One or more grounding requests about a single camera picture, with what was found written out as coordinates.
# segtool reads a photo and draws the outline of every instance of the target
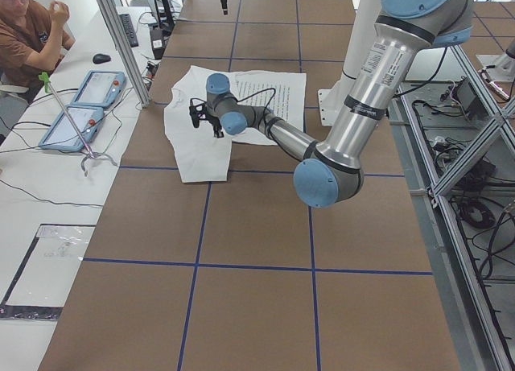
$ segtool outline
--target person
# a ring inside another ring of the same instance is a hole
[[[51,73],[70,49],[73,37],[64,31],[68,6],[52,1],[47,10],[33,0],[0,0],[0,69],[13,85],[28,87],[31,102],[43,86],[38,75]]]

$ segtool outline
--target blue plastic case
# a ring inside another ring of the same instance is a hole
[[[82,131],[84,140],[90,143],[104,118],[104,110],[101,107],[82,105],[67,105],[66,107]],[[91,119],[96,123],[93,126],[89,123]],[[68,118],[64,115],[64,112],[61,111],[39,142],[38,147],[49,150],[78,152],[84,148],[84,144],[76,134]]]
[[[126,86],[126,75],[117,71],[89,71],[72,100],[73,105],[109,108]]]

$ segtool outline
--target white table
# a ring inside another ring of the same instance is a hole
[[[122,7],[120,13],[131,15],[134,28],[137,27],[139,46],[133,53],[139,69],[143,72],[147,58],[152,56],[150,36],[145,25],[138,20],[147,8]],[[153,21],[146,14],[144,23]],[[95,65],[93,55],[104,53],[112,61]],[[91,69],[124,71],[123,63],[115,50],[113,41],[100,14],[97,14],[86,31],[78,38],[73,48],[51,76],[56,90],[78,88]],[[73,93],[61,95],[70,102]],[[116,108],[115,114],[123,126],[117,133],[107,153],[119,163],[130,140],[139,115],[139,102],[131,92]],[[34,103],[20,121],[52,123],[60,113],[60,107],[53,97]],[[92,142],[94,151],[104,151],[113,138],[119,122],[109,115]],[[47,130],[42,126],[20,125],[16,128],[31,146],[36,146]],[[22,140],[10,134],[0,147],[0,151],[26,148]],[[103,204],[109,193],[117,167],[107,160],[89,160],[86,167],[89,176],[84,177],[80,169],[83,155],[63,155],[56,151],[24,150],[0,154],[0,179],[14,186],[24,188],[34,195],[58,202]],[[25,256],[40,224],[95,225],[101,210],[90,207],[54,205],[33,200],[25,193],[0,183],[0,299],[6,293],[16,270]],[[0,369],[10,371],[32,371],[39,363],[48,347],[56,322],[39,321],[0,321]]]

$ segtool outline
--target green object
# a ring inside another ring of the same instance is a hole
[[[45,84],[45,93],[49,93],[48,90],[48,83],[50,83],[50,77],[48,76],[48,73],[42,72],[38,78]]]

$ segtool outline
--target computer mouse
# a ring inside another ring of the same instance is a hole
[[[102,53],[97,53],[95,56],[93,56],[93,63],[95,63],[95,64],[103,64],[103,63],[107,63],[108,61],[111,61],[111,56],[109,56],[109,55],[103,55]]]

